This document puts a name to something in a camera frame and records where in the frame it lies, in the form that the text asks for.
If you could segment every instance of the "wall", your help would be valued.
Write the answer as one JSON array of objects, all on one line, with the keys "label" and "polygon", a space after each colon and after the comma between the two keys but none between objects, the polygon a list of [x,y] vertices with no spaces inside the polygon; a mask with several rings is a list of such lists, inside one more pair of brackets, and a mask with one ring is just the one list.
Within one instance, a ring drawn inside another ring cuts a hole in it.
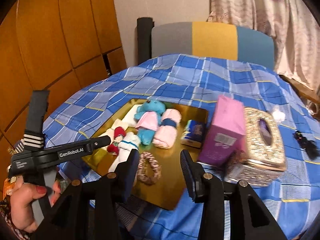
[{"label": "wall", "polygon": [[114,0],[128,66],[137,64],[137,18],[152,17],[155,26],[173,22],[206,21],[210,0]]},{"label": "wall", "polygon": [[126,68],[113,0],[18,0],[0,25],[0,191],[7,148],[23,137],[32,90],[47,116],[72,94]]}]

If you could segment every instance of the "wooden wardrobe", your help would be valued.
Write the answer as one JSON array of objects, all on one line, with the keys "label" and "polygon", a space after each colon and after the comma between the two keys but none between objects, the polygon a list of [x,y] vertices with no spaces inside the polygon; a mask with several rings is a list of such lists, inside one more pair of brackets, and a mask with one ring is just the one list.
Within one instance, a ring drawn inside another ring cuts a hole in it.
[{"label": "wooden wardrobe", "polygon": [[48,116],[108,67],[126,68],[113,0],[16,1],[0,25],[0,191],[32,90],[50,90]]}]

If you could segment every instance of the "patterned sleeve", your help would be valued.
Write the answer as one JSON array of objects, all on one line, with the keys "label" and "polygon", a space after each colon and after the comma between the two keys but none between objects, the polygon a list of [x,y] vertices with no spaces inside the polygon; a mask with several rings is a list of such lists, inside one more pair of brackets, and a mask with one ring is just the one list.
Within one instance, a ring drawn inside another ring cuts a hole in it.
[{"label": "patterned sleeve", "polygon": [[11,228],[12,232],[15,234],[19,240],[29,240],[29,233],[19,230],[15,227],[11,220],[11,207],[10,207],[10,197],[6,196],[4,200],[0,202],[0,213],[4,217],[5,222]]}]

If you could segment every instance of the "pink towel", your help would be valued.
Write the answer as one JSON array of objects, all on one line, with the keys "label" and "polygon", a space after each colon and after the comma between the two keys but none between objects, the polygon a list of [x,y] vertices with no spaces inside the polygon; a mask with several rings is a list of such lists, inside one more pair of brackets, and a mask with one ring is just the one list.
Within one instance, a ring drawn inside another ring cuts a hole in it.
[{"label": "pink towel", "polygon": [[[177,109],[167,109],[161,117],[161,121],[164,119],[171,119],[179,125],[181,121],[181,114]],[[170,149],[177,138],[178,131],[175,127],[171,125],[162,125],[156,131],[153,138],[153,144],[159,148]]]},{"label": "pink towel", "polygon": [[156,131],[158,129],[158,117],[156,112],[145,112],[135,128],[145,128]]}]

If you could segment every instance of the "blue plaid bedsheet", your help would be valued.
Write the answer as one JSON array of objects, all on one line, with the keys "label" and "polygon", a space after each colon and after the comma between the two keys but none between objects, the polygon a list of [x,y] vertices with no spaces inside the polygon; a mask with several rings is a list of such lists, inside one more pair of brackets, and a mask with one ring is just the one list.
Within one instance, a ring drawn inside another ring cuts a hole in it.
[{"label": "blue plaid bedsheet", "polygon": [[[255,189],[288,239],[305,231],[320,210],[320,158],[310,160],[292,134],[303,132],[320,146],[320,126],[290,85],[260,65],[232,60],[166,55],[130,67],[71,96],[44,122],[46,147],[91,137],[132,98],[153,98],[205,108],[213,115],[218,95],[245,106],[269,111],[274,105],[286,114],[279,125],[286,154],[286,172],[268,187]],[[203,164],[207,172],[219,172]],[[93,181],[100,176],[82,160],[63,163],[71,180]],[[136,239],[196,239],[202,204],[185,191],[173,211],[131,196],[117,206],[118,215]],[[230,238],[229,205],[225,202],[225,239]]]}]

